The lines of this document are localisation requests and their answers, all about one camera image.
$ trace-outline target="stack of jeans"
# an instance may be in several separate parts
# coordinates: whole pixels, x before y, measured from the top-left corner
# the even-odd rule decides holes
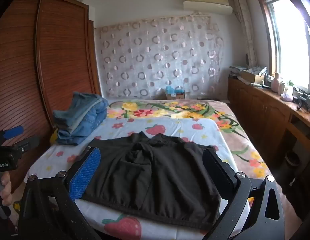
[[[53,111],[59,144],[78,145],[106,118],[108,101],[100,95],[73,93],[67,111]]]

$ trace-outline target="human hand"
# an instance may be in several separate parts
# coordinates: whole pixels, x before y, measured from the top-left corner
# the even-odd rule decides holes
[[[1,183],[4,186],[4,189],[0,192],[0,196],[3,199],[2,204],[3,206],[9,206],[12,204],[12,185],[8,171],[4,172],[3,176],[1,177]]]

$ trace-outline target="wooden wardrobe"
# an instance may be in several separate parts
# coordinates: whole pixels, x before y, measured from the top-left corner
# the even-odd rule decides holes
[[[11,171],[13,190],[49,147],[52,111],[66,110],[73,91],[100,93],[88,6],[74,0],[14,0],[0,19],[0,130],[18,125],[40,145]]]

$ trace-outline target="silver bolt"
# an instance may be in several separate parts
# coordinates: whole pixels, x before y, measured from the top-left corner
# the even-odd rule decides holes
[[[57,176],[60,178],[64,177],[65,175],[66,175],[66,171],[59,171],[57,174]]]
[[[243,172],[240,171],[240,172],[237,172],[237,177],[243,179],[243,178],[246,177],[246,175],[245,175],[245,173],[243,173]]]
[[[271,175],[267,176],[267,179],[271,182],[274,182],[275,181],[275,178]]]
[[[28,177],[28,180],[29,180],[29,181],[33,181],[35,178],[36,178],[36,175],[33,174],[33,175],[31,175],[31,176]]]

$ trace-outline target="blue gripper pad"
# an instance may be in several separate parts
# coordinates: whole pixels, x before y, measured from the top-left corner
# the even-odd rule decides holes
[[[100,161],[101,153],[98,148],[94,148],[69,182],[69,195],[72,201],[82,197]]]

